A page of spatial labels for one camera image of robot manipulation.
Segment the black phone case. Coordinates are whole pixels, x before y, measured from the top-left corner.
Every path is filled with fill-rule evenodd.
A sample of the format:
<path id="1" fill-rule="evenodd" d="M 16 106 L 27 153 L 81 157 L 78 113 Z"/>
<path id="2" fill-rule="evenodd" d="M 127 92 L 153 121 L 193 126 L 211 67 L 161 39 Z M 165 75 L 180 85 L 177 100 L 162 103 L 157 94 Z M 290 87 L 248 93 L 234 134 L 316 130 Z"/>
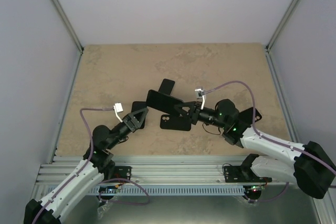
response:
<path id="1" fill-rule="evenodd" d="M 164 130 L 190 131 L 191 123 L 182 116 L 161 115 L 160 128 Z"/>
<path id="2" fill-rule="evenodd" d="M 239 113 L 239 120 L 246 123 L 246 124 L 252 124 L 253 123 L 253 107 L 245 109 Z M 254 116 L 255 122 L 258 122 L 262 119 L 262 115 L 259 113 L 257 109 L 255 109 L 255 116 Z"/>

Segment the white-edged black phone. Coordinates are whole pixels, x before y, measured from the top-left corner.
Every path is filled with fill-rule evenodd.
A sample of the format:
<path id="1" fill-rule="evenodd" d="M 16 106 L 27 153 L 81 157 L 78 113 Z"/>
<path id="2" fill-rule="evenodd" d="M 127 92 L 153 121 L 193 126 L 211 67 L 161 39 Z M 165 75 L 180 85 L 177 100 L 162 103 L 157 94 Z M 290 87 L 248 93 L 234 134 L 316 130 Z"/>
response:
<path id="1" fill-rule="evenodd" d="M 174 86 L 175 86 L 175 81 L 165 78 L 162 80 L 161 85 L 158 89 L 158 92 L 165 94 L 165 95 L 171 95 Z"/>

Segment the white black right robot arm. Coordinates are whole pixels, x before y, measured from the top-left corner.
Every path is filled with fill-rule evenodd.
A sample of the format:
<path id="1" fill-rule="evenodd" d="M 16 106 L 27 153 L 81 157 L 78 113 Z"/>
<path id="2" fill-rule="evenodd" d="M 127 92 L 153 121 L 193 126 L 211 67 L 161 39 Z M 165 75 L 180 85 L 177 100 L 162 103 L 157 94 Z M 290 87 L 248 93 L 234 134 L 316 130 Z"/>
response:
<path id="1" fill-rule="evenodd" d="M 332 187 L 335 165 L 320 144 L 271 138 L 252 122 L 244 122 L 229 99 L 219 101 L 214 109 L 204 108 L 201 102 L 180 103 L 174 109 L 192 124 L 202 122 L 223 129 L 227 143 L 260 152 L 256 157 L 248 156 L 241 166 L 241 176 L 248 182 L 258 177 L 276 178 L 296 184 L 316 199 L 322 199 Z"/>

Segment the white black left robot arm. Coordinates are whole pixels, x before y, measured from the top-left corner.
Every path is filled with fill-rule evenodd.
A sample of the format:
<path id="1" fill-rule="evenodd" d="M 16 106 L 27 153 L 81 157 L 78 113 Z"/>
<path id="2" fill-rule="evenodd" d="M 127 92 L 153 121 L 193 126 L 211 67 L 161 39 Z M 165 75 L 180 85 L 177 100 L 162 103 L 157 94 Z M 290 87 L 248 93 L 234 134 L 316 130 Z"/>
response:
<path id="1" fill-rule="evenodd" d="M 100 183 L 130 182 L 130 176 L 121 177 L 116 171 L 109 150 L 128 140 L 145 121 L 148 108 L 144 107 L 118 118 L 119 123 L 109 129 L 98 125 L 89 130 L 90 144 L 76 168 L 49 194 L 40 200 L 32 199 L 26 205 L 24 223 L 62 223 L 69 211 Z"/>

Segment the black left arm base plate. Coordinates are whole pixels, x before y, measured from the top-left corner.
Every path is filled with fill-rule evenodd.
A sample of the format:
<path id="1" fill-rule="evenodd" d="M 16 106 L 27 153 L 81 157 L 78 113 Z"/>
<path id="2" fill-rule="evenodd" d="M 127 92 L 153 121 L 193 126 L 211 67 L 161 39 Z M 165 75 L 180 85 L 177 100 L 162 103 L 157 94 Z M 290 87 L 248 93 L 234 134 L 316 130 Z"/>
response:
<path id="1" fill-rule="evenodd" d="M 105 175 L 105 180 L 114 179 L 113 182 L 118 184 L 125 183 L 125 179 L 130 180 L 132 175 L 131 166 L 115 166 L 113 171 Z"/>

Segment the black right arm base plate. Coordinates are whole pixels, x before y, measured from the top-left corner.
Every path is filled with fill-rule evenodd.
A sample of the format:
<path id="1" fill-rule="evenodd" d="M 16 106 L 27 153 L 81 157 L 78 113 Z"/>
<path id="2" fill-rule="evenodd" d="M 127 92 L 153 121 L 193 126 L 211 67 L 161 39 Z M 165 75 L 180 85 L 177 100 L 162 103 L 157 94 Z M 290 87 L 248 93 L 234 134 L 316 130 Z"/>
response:
<path id="1" fill-rule="evenodd" d="M 222 173 L 227 183 L 269 183 L 270 177 L 259 177 L 250 168 L 234 166 L 229 163 L 222 165 Z"/>

